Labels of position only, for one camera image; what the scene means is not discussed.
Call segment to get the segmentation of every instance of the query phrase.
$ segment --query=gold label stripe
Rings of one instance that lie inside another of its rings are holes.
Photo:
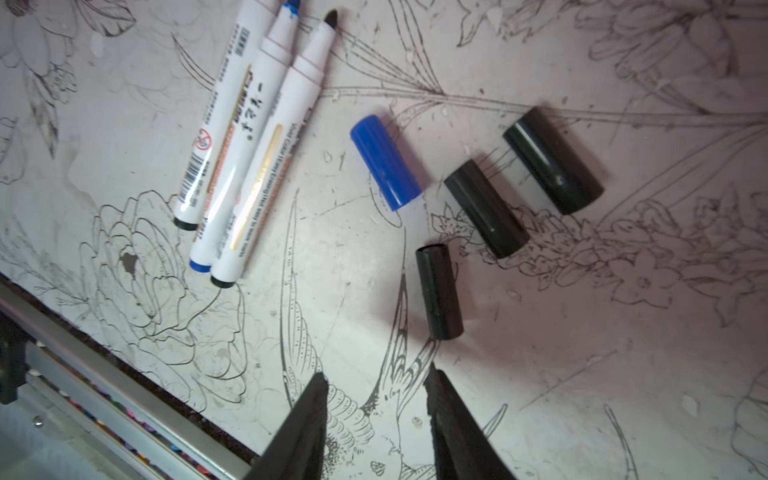
[[[275,127],[274,133],[272,133],[272,138],[270,138],[269,145],[266,147],[266,153],[264,154],[264,158],[261,161],[261,166],[259,167],[259,174],[250,189],[248,200],[246,200],[243,208],[240,210],[237,224],[234,226],[234,230],[237,232],[237,235],[235,236],[235,240],[233,240],[232,244],[230,245],[230,249],[232,250],[237,250],[237,245],[240,243],[240,239],[243,237],[243,233],[245,233],[246,224],[248,223],[248,220],[250,220],[250,215],[248,215],[248,213],[251,211],[253,205],[256,203],[256,200],[259,197],[259,192],[264,182],[264,178],[272,166],[272,160],[275,158],[275,153],[277,153],[277,147],[282,136],[283,125],[278,124]]]

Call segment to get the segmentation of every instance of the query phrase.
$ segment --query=whiteboard marker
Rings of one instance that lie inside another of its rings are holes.
[[[211,281],[219,288],[234,285],[245,270],[301,130],[320,95],[323,69],[336,37],[337,21],[336,10],[326,15],[280,87],[274,112],[266,123],[232,210],[227,235],[219,245],[219,256],[210,271]]]
[[[283,5],[246,75],[210,181],[203,221],[190,251],[190,267],[197,272],[209,272],[214,264],[219,243],[227,232],[237,192],[243,185],[245,170],[253,159],[277,92],[288,72],[293,38],[299,25],[298,6],[299,0],[289,0]]]
[[[240,86],[279,7],[280,0],[243,0],[240,6],[174,206],[174,224],[182,230],[196,230],[203,216],[208,183],[232,120]]]

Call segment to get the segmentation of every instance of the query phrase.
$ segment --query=leaf drawing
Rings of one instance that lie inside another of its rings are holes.
[[[768,478],[768,369],[755,377],[733,415],[730,447],[750,463],[755,473]]]
[[[85,22],[104,37],[117,37],[136,25],[126,0],[75,0]]]
[[[56,105],[52,98],[47,95],[45,82],[40,75],[26,68],[24,72],[24,85],[27,89],[27,98],[29,107],[32,109],[32,116],[35,123],[43,135],[45,146],[51,158],[56,156],[56,147],[58,146],[58,114]]]
[[[27,151],[17,132],[18,118],[0,118],[0,184],[10,185],[24,176]]]

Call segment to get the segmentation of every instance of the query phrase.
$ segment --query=bird drawing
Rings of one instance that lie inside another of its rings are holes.
[[[295,242],[296,198],[288,221],[280,293],[280,353],[283,384],[291,408],[312,375],[323,371],[296,299]],[[408,291],[406,277],[401,273],[392,332],[379,378],[369,398],[359,404],[335,387],[332,375],[325,372],[329,387],[323,478],[428,480],[435,477],[434,465],[411,468],[403,463],[399,417],[424,383],[439,342],[426,340],[410,362],[407,343]],[[484,427],[486,436],[496,429],[506,409],[504,404]]]

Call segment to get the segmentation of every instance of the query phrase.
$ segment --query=black object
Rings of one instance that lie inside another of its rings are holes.
[[[27,364],[24,345],[28,335],[0,312],[0,403],[17,399],[16,389],[26,383]]]
[[[437,340],[456,338],[464,333],[464,324],[448,247],[436,243],[419,248],[416,264],[422,281],[429,333]]]
[[[516,480],[453,388],[448,376],[429,367],[427,413],[432,417],[432,443],[438,480]]]
[[[474,161],[450,174],[445,185],[496,258],[509,257],[528,242],[530,236]]]
[[[176,217],[174,217],[174,225],[176,225],[178,228],[181,228],[182,230],[186,230],[187,232],[194,232],[197,230],[197,223],[183,222]]]
[[[504,132],[504,139],[561,214],[581,210],[603,193],[603,187],[541,109],[523,115]]]
[[[315,373],[264,455],[243,480],[320,479],[326,445],[328,382]]]
[[[212,276],[210,278],[210,282],[213,285],[218,286],[219,288],[230,288],[232,285],[235,284],[235,282],[222,282],[221,280],[217,279],[215,276]]]
[[[339,23],[339,13],[334,8],[326,14],[326,19],[323,21],[327,23],[331,28],[336,29],[336,25]]]
[[[427,413],[432,417],[437,480],[517,480],[491,448],[448,377],[434,363],[424,387]],[[327,421],[328,382],[318,372],[243,480],[320,480]]]

